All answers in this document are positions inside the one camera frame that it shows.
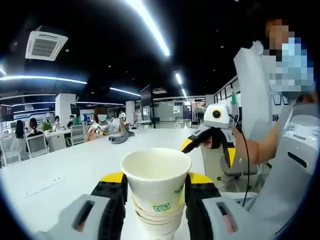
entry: table surface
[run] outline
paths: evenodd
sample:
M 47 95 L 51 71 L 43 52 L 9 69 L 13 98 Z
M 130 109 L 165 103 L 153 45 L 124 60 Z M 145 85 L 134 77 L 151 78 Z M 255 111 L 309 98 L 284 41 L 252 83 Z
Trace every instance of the table surface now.
M 135 136 L 122 144 L 112 144 L 106 138 L 85 142 L 2 168 L 1 183 L 8 203 L 25 226 L 32 233 L 47 231 L 57 223 L 59 213 L 71 202 L 82 194 L 91 194 L 103 176 L 119 172 L 121 160 L 127 154 L 155 147 L 179 150 L 185 138 L 193 132 L 194 129 L 190 128 L 139 129 Z M 200 148 L 188 156 L 192 160 L 190 171 L 205 174 Z M 53 179 L 57 180 L 54 185 L 50 184 Z M 125 207 L 121 239 L 147 239 L 135 216 L 130 188 Z M 190 239 L 185 210 L 175 240 Z
M 51 138 L 53 136 L 64 135 L 64 134 L 69 134 L 69 133 L 71 133 L 71 129 L 50 132 L 49 134 L 46 134 L 45 136 L 47 138 Z

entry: potted plant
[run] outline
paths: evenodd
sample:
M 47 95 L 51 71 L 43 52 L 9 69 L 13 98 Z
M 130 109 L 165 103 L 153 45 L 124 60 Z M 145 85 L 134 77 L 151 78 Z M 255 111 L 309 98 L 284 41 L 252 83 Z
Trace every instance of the potted plant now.
M 48 135 L 50 133 L 50 130 L 52 129 L 52 126 L 48 122 L 44 122 L 42 124 L 42 131 L 44 131 L 44 134 Z

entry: ceiling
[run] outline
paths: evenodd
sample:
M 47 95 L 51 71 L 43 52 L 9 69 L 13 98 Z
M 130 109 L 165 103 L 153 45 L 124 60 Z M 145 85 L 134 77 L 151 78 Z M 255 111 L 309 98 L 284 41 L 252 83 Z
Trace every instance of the ceiling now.
M 176 73 L 187 96 L 214 94 L 236 75 L 233 58 L 240 47 L 252 42 L 244 24 L 256 1 L 142 0 L 169 56 L 125 0 L 25 1 L 19 6 L 11 2 L 6 13 L 10 18 L 1 16 L 0 66 L 6 75 L 59 77 L 87 84 L 0 80 L 0 104 L 8 105 L 54 102 L 55 96 L 7 97 L 59 93 L 74 93 L 81 102 L 124 104 L 140 98 L 110 87 L 139 94 L 149 84 L 166 89 L 158 98 L 179 97 L 183 94 Z M 25 59 L 29 34 L 39 26 L 68 37 L 55 61 Z

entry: air conditioner vent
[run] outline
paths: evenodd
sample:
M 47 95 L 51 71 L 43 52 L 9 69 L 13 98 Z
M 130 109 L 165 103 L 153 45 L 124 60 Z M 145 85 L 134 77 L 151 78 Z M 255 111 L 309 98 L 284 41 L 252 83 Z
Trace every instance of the air conditioner vent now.
M 66 36 L 55 33 L 32 31 L 28 39 L 25 58 L 54 61 L 67 40 Z

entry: computer screen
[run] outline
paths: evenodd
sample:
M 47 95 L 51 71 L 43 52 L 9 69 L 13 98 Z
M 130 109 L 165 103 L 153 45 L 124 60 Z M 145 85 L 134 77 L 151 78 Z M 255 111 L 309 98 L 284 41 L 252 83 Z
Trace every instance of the computer screen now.
M 141 99 L 141 106 L 150 106 L 153 103 L 152 99 L 152 89 L 151 86 L 148 85 L 144 89 L 140 91 L 140 99 Z
M 0 105 L 0 121 L 9 122 L 14 120 L 14 111 L 11 106 Z
M 80 107 L 76 104 L 70 104 L 71 114 L 75 114 L 75 117 L 80 117 Z

